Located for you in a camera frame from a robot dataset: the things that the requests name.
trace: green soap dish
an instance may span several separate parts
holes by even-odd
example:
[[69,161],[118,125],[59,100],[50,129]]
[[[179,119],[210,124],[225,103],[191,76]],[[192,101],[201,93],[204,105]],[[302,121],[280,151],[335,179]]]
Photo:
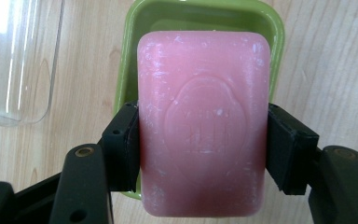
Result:
[[[272,99],[284,43],[278,13],[257,0],[137,0],[126,18],[114,113],[138,99],[137,47],[141,37],[153,31],[239,31],[264,36],[271,50],[269,99]],[[141,198],[137,192],[125,192]]]

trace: wood grain surface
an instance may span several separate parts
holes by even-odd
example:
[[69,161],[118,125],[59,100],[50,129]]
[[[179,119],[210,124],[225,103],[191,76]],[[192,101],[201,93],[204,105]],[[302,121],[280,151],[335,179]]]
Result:
[[[318,133],[319,147],[358,150],[358,1],[266,2],[281,15],[286,32],[273,103]],[[16,191],[58,173],[72,147],[99,140],[112,118],[131,3],[65,1],[49,112],[33,125],[0,127],[0,180]],[[284,196],[268,173],[265,179],[264,206],[252,217],[152,217],[140,201],[113,193],[115,222],[312,223],[307,196]]]

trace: plastic lid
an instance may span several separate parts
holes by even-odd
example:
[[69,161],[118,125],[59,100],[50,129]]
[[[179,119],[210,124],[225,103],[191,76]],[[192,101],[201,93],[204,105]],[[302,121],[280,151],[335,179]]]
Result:
[[46,115],[61,14],[62,1],[0,0],[0,125]]

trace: wooden table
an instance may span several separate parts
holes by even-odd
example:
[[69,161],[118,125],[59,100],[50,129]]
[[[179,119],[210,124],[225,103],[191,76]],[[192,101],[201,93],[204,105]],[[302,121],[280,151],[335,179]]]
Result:
[[[268,0],[286,42],[273,103],[311,127],[319,147],[358,150],[358,1]],[[130,0],[66,0],[51,109],[38,123],[0,127],[0,180],[19,191],[58,173],[72,147],[95,143],[112,118]],[[284,196],[266,173],[252,217],[152,217],[113,194],[116,223],[312,223],[308,197]]]

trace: pink soap bar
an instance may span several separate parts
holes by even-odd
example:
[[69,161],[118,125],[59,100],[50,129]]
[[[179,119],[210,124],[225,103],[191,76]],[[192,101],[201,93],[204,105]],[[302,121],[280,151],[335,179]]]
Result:
[[159,217],[242,217],[263,201],[269,44],[170,31],[138,46],[142,201]]

